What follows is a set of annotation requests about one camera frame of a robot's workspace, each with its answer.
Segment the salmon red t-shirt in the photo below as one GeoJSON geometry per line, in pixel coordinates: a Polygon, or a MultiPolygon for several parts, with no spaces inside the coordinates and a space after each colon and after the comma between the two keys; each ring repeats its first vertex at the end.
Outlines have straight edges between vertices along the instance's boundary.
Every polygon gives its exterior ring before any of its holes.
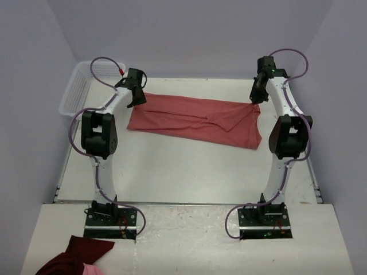
{"type": "Polygon", "coordinates": [[[128,130],[256,150],[262,140],[256,104],[146,94],[134,107],[128,130]]]}

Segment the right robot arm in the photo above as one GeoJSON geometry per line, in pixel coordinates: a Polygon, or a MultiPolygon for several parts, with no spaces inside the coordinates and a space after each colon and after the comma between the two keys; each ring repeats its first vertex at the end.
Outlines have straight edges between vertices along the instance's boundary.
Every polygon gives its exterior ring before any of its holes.
{"type": "Polygon", "coordinates": [[[272,153],[271,171],[254,215],[262,225],[269,225],[277,214],[283,215],[288,178],[294,163],[306,150],[313,124],[312,117],[303,114],[287,90],[288,80],[286,71],[276,67],[272,56],[257,60],[257,76],[249,99],[252,104],[272,100],[277,115],[268,139],[272,153]]]}

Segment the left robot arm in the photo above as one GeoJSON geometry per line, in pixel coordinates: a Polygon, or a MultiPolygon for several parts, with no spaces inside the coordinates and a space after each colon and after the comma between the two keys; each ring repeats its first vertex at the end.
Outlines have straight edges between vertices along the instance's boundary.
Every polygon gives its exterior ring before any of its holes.
{"type": "Polygon", "coordinates": [[[81,146],[90,157],[95,177],[95,198],[91,214],[106,225],[118,221],[117,194],[112,160],[118,147],[116,118],[127,109],[146,103],[144,71],[131,68],[115,86],[114,94],[98,108],[85,110],[81,117],[81,146]]]}

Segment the white plastic laundry basket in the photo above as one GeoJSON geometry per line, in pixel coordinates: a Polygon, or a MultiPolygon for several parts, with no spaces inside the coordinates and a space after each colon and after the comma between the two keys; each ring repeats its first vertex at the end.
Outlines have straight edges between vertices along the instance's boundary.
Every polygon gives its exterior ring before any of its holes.
{"type": "MultiPolygon", "coordinates": [[[[90,71],[90,63],[82,61],[75,66],[58,109],[62,116],[73,117],[85,107],[89,89],[95,79],[90,71]]],[[[92,68],[94,74],[103,81],[121,78],[118,67],[111,61],[97,60],[92,68]]]]}

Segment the dark maroon t-shirt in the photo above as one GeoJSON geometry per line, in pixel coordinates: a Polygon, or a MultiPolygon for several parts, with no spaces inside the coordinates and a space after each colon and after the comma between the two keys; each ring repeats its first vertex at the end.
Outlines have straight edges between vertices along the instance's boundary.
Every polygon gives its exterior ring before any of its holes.
{"type": "Polygon", "coordinates": [[[82,275],[83,264],[95,265],[96,261],[113,249],[114,244],[112,241],[72,235],[65,252],[48,261],[36,274],[82,275]]]}

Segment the pink cloth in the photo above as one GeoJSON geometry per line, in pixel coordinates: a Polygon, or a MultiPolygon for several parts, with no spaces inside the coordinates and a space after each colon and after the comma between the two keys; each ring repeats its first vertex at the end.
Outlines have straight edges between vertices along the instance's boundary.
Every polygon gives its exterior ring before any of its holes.
{"type": "Polygon", "coordinates": [[[83,264],[84,270],[82,275],[104,275],[104,273],[95,265],[83,264]]]}

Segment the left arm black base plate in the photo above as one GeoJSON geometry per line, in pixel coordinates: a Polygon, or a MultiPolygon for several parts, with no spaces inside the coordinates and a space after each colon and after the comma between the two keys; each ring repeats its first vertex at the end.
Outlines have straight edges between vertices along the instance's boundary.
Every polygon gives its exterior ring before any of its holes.
{"type": "Polygon", "coordinates": [[[84,212],[84,238],[136,240],[136,210],[108,203],[91,206],[84,212]]]}

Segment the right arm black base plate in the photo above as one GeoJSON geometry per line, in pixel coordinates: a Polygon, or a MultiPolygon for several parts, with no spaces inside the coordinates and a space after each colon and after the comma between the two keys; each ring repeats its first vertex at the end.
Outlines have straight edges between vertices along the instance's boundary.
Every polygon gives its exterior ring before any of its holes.
{"type": "Polygon", "coordinates": [[[261,214],[255,208],[237,211],[240,239],[292,239],[291,224],[287,209],[266,211],[261,214]]]}

